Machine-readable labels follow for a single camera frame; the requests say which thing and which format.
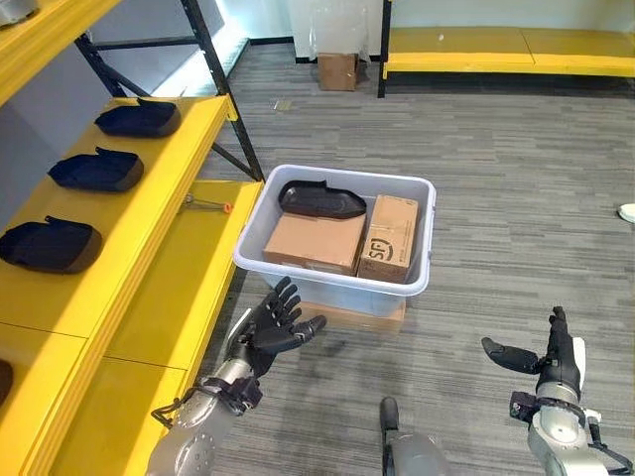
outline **yellow shelf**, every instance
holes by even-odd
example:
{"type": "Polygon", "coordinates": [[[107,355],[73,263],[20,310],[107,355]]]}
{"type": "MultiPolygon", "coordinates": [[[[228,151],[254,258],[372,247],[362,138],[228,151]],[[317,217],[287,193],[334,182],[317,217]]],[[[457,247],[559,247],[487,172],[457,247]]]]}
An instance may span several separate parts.
{"type": "Polygon", "coordinates": [[[234,271],[233,249],[262,182],[196,181],[194,196],[230,214],[186,210],[175,219],[106,351],[109,357],[197,369],[234,271]]]}
{"type": "MultiPolygon", "coordinates": [[[[25,473],[47,472],[121,317],[229,113],[226,96],[171,100],[183,116],[174,135],[152,140],[114,138],[91,125],[69,152],[89,153],[100,146],[137,153],[145,173],[135,188],[126,193],[93,193],[61,188],[46,177],[9,225],[41,221],[50,214],[89,223],[104,238],[97,261],[79,275],[37,273],[0,262],[0,323],[82,342],[70,368],[58,367],[55,354],[40,355],[38,363],[47,366],[59,384],[51,387],[50,395],[35,392],[28,400],[20,398],[21,405],[50,408],[35,438],[25,439],[31,447],[23,462],[25,473]]],[[[116,99],[109,107],[131,101],[116,99]]],[[[20,431],[13,420],[0,424],[5,434],[20,431]]]]}
{"type": "Polygon", "coordinates": [[[180,394],[185,371],[104,358],[50,474],[143,475],[164,433],[150,412],[180,394]]]}
{"type": "Polygon", "coordinates": [[[635,76],[635,46],[618,32],[394,28],[384,76],[397,71],[635,76]]]}
{"type": "Polygon", "coordinates": [[[40,11],[0,30],[0,105],[121,0],[38,0],[40,11]]]}
{"type": "Polygon", "coordinates": [[[233,275],[232,252],[262,187],[202,180],[196,197],[231,214],[180,213],[81,402],[53,473],[143,474],[163,434],[150,411],[193,381],[233,275]]]}
{"type": "MultiPolygon", "coordinates": [[[[46,176],[13,217],[9,227],[43,221],[46,215],[89,223],[102,234],[104,246],[97,261],[78,275],[37,273],[0,262],[0,322],[79,337],[114,330],[228,111],[226,96],[171,100],[183,114],[183,124],[172,136],[110,137],[90,125],[68,153],[94,154],[99,146],[138,154],[145,172],[133,189],[71,190],[46,176]]],[[[113,99],[109,106],[131,102],[113,99]]]]}
{"type": "Polygon", "coordinates": [[[20,474],[32,442],[46,427],[57,396],[86,339],[0,324],[0,359],[11,363],[14,383],[0,406],[0,467],[20,474]]]}
{"type": "Polygon", "coordinates": [[[522,30],[539,72],[635,76],[629,35],[580,30],[522,30]]]}

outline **plastic bin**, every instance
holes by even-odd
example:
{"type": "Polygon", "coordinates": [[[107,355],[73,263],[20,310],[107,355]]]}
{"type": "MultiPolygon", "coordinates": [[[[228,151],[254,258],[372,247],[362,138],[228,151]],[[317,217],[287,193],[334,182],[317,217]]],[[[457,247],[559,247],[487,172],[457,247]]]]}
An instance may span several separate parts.
{"type": "Polygon", "coordinates": [[[258,273],[271,286],[284,276],[291,277],[299,288],[302,300],[385,316],[399,307],[406,297],[418,295],[428,285],[436,196],[435,187],[424,178],[278,166],[269,175],[249,222],[238,240],[234,262],[240,268],[258,273]],[[363,197],[368,206],[366,227],[378,194],[416,200],[420,208],[413,259],[406,283],[396,285],[264,261],[263,249],[282,215],[278,204],[280,190],[289,180],[297,179],[326,180],[330,187],[347,188],[363,197]]]}

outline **brown cardboard box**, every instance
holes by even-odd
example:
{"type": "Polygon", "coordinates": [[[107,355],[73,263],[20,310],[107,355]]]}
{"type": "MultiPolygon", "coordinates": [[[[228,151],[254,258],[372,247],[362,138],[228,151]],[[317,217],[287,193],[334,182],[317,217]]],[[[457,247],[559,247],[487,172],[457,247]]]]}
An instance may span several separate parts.
{"type": "Polygon", "coordinates": [[[283,213],[265,247],[265,260],[355,276],[365,220],[365,214],[336,220],[283,213]]]}
{"type": "Polygon", "coordinates": [[[354,91],[357,83],[357,55],[317,55],[319,88],[326,91],[354,91]]]}
{"type": "Polygon", "coordinates": [[[415,200],[377,196],[357,276],[389,283],[401,284],[405,281],[418,208],[415,200]]]}
{"type": "Polygon", "coordinates": [[[371,330],[373,332],[398,333],[404,323],[406,315],[406,302],[402,302],[394,312],[385,316],[355,312],[354,310],[341,309],[314,302],[300,303],[302,315],[300,320],[308,320],[317,315],[324,315],[328,320],[327,327],[344,327],[349,329],[371,330]]]}

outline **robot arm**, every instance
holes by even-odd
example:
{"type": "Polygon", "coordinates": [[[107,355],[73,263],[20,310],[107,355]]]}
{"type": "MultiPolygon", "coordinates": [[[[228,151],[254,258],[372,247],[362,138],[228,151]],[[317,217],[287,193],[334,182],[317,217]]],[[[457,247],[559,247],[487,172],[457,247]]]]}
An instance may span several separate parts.
{"type": "Polygon", "coordinates": [[[549,322],[547,355],[542,359],[534,352],[503,346],[487,337],[481,341],[485,353],[501,367],[540,374],[536,396],[512,393],[510,416],[530,425],[527,442],[550,476],[633,474],[631,462],[601,442],[601,415],[578,405],[586,367],[584,341],[569,335],[561,307],[554,307],[549,322]],[[587,429],[593,444],[587,443],[587,429]],[[592,449],[606,453],[623,468],[608,471],[592,449]]]}
{"type": "Polygon", "coordinates": [[[169,431],[153,450],[146,474],[208,476],[216,449],[236,417],[260,402],[258,379],[276,355],[309,342],[326,325],[322,315],[295,323],[300,298],[290,283],[284,278],[258,307],[243,314],[228,335],[225,360],[213,376],[203,377],[182,399],[152,412],[169,431]]]}

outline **white wall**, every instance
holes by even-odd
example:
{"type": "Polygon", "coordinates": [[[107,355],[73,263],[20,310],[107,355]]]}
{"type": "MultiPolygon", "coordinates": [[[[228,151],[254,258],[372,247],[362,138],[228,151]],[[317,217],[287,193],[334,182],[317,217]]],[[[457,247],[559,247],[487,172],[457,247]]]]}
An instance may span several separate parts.
{"type": "Polygon", "coordinates": [[[25,84],[9,105],[60,157],[109,98],[104,85],[73,45],[25,84]]]}
{"type": "Polygon", "coordinates": [[[241,32],[245,38],[280,38],[290,37],[293,34],[287,0],[217,0],[217,2],[225,24],[241,32]]]}
{"type": "Polygon", "coordinates": [[[394,0],[394,27],[502,26],[626,31],[633,0],[394,0]]]}
{"type": "MultiPolygon", "coordinates": [[[[198,0],[213,35],[222,26],[214,0],[198,0]]],[[[190,23],[179,0],[125,0],[90,28],[95,42],[142,40],[191,35],[190,23]]],[[[195,51],[195,46],[110,51],[104,60],[152,92],[195,51]]]]}
{"type": "Polygon", "coordinates": [[[4,227],[57,158],[11,105],[0,108],[0,226],[4,227]]]}
{"type": "MultiPolygon", "coordinates": [[[[346,1],[363,2],[366,5],[368,53],[379,55],[382,0],[346,1]]],[[[309,34],[313,4],[312,1],[288,0],[298,58],[311,55],[309,34]]],[[[633,0],[393,0],[391,25],[632,31],[635,28],[635,3],[633,0]]]]}

